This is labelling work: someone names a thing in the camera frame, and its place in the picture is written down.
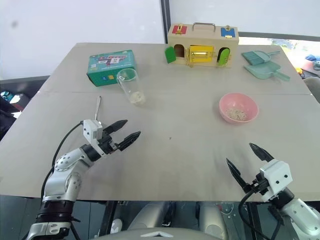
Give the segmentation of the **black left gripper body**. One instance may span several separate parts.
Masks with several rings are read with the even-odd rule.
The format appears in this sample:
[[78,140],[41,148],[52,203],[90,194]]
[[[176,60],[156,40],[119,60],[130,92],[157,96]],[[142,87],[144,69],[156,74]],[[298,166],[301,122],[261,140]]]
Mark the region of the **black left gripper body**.
[[120,144],[113,141],[111,134],[117,130],[114,127],[107,127],[102,131],[98,146],[106,154],[112,154],[120,148]]

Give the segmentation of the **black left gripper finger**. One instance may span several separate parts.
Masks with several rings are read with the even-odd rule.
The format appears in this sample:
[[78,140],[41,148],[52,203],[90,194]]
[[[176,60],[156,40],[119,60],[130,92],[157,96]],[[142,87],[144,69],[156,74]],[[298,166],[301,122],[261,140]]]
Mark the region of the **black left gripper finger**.
[[140,136],[141,131],[134,132],[130,135],[128,135],[122,142],[120,142],[118,146],[118,150],[123,151],[126,148],[128,148],[130,145],[132,145]]
[[103,132],[106,134],[112,134],[114,132],[117,132],[118,130],[120,130],[126,123],[128,122],[127,119],[123,119],[123,120],[118,120],[116,122],[114,122],[113,124],[107,126],[106,128],[103,129]]

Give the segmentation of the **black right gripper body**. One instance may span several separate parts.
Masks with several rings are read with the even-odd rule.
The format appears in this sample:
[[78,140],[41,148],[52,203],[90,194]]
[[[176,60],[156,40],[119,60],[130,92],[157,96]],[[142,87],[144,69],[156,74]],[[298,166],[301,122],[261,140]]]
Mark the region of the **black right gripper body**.
[[244,185],[244,192],[260,193],[262,196],[268,191],[269,182],[266,178],[263,178],[261,174],[257,174],[251,184],[248,182]]

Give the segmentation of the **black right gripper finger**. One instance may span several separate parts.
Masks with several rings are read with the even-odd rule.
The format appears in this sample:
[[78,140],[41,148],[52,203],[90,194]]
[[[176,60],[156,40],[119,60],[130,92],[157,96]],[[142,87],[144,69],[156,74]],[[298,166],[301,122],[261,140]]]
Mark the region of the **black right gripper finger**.
[[236,168],[236,166],[228,158],[226,158],[226,162],[227,162],[229,170],[230,170],[232,176],[234,177],[234,179],[240,185],[242,190],[245,193],[248,193],[250,191],[250,185],[241,177],[240,171]]
[[265,149],[259,147],[254,143],[249,143],[250,148],[252,149],[253,153],[261,160],[270,162],[274,159],[274,157],[268,153]]

